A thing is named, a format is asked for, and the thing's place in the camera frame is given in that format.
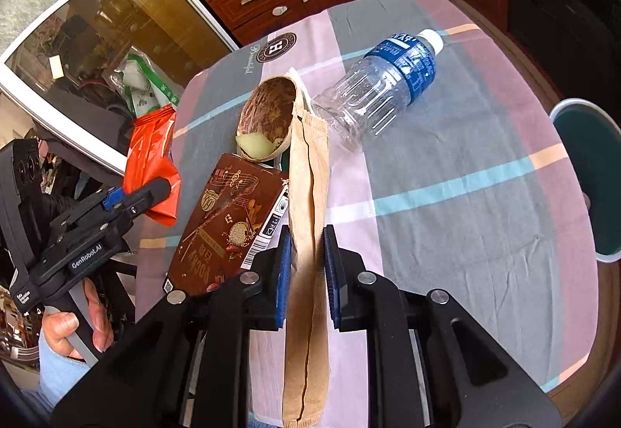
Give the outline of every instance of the glass door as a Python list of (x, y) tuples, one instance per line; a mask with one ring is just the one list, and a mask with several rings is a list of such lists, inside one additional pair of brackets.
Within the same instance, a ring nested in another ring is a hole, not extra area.
[[(0, 2), (0, 11), (14, 1)], [(1, 87), (42, 127), (117, 174), (132, 121), (178, 103), (197, 73), (236, 49), (198, 0), (26, 4), (6, 13), (13, 33), (0, 35)]]

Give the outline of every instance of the coconut shell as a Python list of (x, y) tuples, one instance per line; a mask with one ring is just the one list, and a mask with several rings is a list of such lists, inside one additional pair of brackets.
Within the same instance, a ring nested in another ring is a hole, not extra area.
[(270, 142), (284, 139), (277, 150), (266, 158), (254, 159), (237, 146), (237, 154), (252, 162), (276, 158), (291, 145), (291, 112), (298, 93), (296, 84), (285, 76), (263, 81), (250, 95), (241, 110), (237, 135), (261, 132)]

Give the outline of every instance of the orange snack bag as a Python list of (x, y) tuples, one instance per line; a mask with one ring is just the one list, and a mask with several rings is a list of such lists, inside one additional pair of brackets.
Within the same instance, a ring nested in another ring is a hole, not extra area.
[(167, 226), (177, 219), (181, 177), (170, 156), (176, 111), (171, 105), (146, 114), (134, 121), (129, 144), (123, 191), (131, 193), (157, 177), (170, 183), (170, 196), (147, 211), (148, 217)]

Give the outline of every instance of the fingernail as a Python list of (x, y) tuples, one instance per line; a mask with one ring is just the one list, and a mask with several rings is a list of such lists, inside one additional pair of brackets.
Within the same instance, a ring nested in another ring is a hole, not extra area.
[(72, 312), (66, 312), (63, 314), (61, 319), (61, 324), (65, 327), (68, 332), (74, 332), (78, 329), (80, 322), (76, 315)]
[(106, 344), (105, 340), (106, 336), (104, 334), (93, 335), (92, 343), (95, 344), (95, 349), (97, 349), (100, 353), (104, 352), (104, 345)]

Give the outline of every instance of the brown chocolate box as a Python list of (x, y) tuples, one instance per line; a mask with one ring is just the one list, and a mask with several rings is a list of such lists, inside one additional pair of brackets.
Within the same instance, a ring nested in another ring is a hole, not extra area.
[(222, 155), (183, 231), (164, 291), (198, 295), (250, 269), (287, 209), (288, 187), (279, 170)]

